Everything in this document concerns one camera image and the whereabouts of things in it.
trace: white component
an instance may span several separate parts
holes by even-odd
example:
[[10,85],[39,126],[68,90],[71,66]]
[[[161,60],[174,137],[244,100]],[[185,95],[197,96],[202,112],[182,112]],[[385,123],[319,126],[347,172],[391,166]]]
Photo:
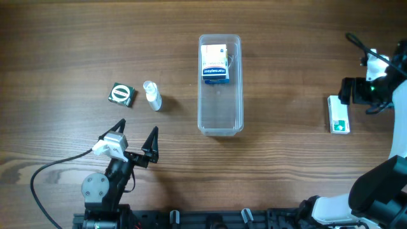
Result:
[[393,92],[394,131],[389,159],[399,155],[407,157],[407,80]]
[[348,106],[341,104],[337,95],[328,97],[329,126],[332,134],[348,134],[350,132]]
[[95,146],[92,147],[92,151],[98,156],[104,154],[111,158],[128,162],[128,158],[124,155],[124,151],[126,150],[127,146],[127,140],[123,134],[109,132],[106,134],[103,140],[99,140]]
[[229,81],[228,50],[226,44],[201,45],[202,79]]
[[368,224],[369,228],[380,228],[376,223],[358,218],[351,214],[352,210],[348,205],[349,194],[338,195],[336,197],[320,197],[315,202],[312,209],[312,217],[322,225],[331,223],[355,223],[362,221]]
[[[371,51],[376,53],[376,50],[374,48],[372,48]],[[389,60],[389,57],[385,55],[380,56]],[[368,53],[368,72],[366,73],[366,81],[373,81],[379,77],[386,76],[387,74],[385,73],[385,71],[387,66],[389,65],[386,64],[384,61]]]
[[145,81],[142,87],[146,91],[147,101],[150,103],[151,108],[158,111],[161,108],[162,99],[157,85],[151,81]]
[[242,218],[243,218],[243,222],[244,223],[248,223],[248,222],[253,222],[254,221],[254,219],[253,219],[253,215],[252,215],[252,212],[250,211],[250,209],[248,209],[248,208],[245,208],[245,209],[243,209],[241,212],[240,212],[240,214],[242,215]]

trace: black wire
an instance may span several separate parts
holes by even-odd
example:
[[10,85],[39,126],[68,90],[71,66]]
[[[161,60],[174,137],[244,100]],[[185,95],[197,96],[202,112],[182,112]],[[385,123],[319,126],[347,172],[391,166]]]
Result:
[[365,222],[359,222],[362,226],[364,226],[364,229],[369,229],[369,226]]
[[385,62],[386,64],[392,66],[395,70],[399,71],[399,73],[401,73],[405,78],[407,78],[407,73],[405,71],[403,71],[401,68],[399,68],[398,66],[396,66],[395,64],[393,64],[392,62],[388,61],[386,58],[382,57],[381,55],[373,52],[372,50],[370,50],[370,48],[366,47],[361,40],[359,40],[359,38],[357,38],[357,36],[355,36],[354,34],[351,34],[350,32],[347,32],[345,35],[346,39],[348,39],[348,41],[350,41],[351,43],[353,43],[354,45],[356,45],[358,48],[360,48],[361,50],[364,51],[364,53],[370,53],[373,56],[375,56],[376,58],[382,60],[383,62]]
[[133,188],[131,190],[124,190],[124,193],[130,193],[134,190],[135,188],[135,177],[134,177],[134,170],[132,170],[132,177],[133,177]]
[[58,229],[62,229],[62,227],[59,226],[58,223],[55,222],[55,220],[53,220],[53,219],[51,218],[51,216],[47,213],[47,211],[45,210],[45,208],[43,207],[43,205],[41,204],[41,202],[39,201],[39,199],[38,199],[38,197],[37,197],[36,191],[34,190],[34,179],[35,179],[35,177],[37,176],[37,174],[38,174],[39,172],[41,172],[42,170],[48,168],[49,166],[56,165],[56,164],[58,164],[58,163],[67,162],[67,161],[70,161],[70,160],[74,160],[74,159],[80,158],[80,157],[82,157],[82,156],[87,155],[87,154],[90,153],[90,152],[92,152],[92,149],[90,149],[90,150],[88,150],[88,151],[86,151],[86,152],[84,152],[84,153],[82,153],[82,154],[80,154],[80,155],[76,155],[76,156],[73,156],[73,157],[70,157],[70,158],[66,158],[66,159],[62,159],[62,160],[57,160],[56,162],[48,163],[48,164],[42,166],[41,168],[37,169],[37,171],[35,171],[35,173],[34,173],[34,174],[32,175],[32,177],[31,177],[30,189],[31,189],[32,196],[34,197],[34,200],[37,202],[38,207],[41,209],[41,211],[44,213],[44,215],[48,218],[48,220],[51,221],[51,223],[52,223],[56,228],[58,228]]

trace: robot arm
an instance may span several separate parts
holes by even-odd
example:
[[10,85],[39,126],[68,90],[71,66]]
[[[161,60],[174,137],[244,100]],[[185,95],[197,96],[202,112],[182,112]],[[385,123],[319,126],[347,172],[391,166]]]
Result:
[[394,131],[389,159],[399,155],[407,157],[407,81],[396,88],[393,93]]
[[120,205],[130,175],[135,180],[133,168],[146,168],[158,161],[158,127],[155,127],[142,146],[144,155],[125,151],[128,144],[123,135],[125,120],[121,120],[110,131],[99,137],[92,148],[96,155],[104,154],[111,158],[104,174],[90,174],[82,183],[85,198],[83,229],[94,228],[133,228],[137,218],[128,204]]
[[[348,34],[347,38],[366,55],[367,48],[357,38]],[[369,60],[371,57],[367,54],[362,59],[362,65],[368,67],[366,79],[343,79],[339,98],[343,104],[350,104],[352,93],[353,103],[371,105],[366,114],[393,105],[392,149],[389,159],[361,176],[349,194],[321,197],[314,202],[312,218],[325,227],[363,222],[369,228],[407,228],[407,194],[401,191],[407,184],[407,41],[398,44],[390,67],[383,68],[383,61]]]

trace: blue label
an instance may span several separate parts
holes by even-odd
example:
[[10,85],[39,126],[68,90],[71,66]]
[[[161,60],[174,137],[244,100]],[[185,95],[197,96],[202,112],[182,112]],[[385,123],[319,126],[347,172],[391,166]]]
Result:
[[223,67],[208,67],[203,70],[203,74],[226,74],[226,69]]

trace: green label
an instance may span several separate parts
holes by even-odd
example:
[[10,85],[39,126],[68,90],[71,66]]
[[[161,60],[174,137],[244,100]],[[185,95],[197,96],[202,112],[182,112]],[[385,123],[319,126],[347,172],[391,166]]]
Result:
[[346,131],[345,120],[335,120],[333,122],[333,129],[337,131]]

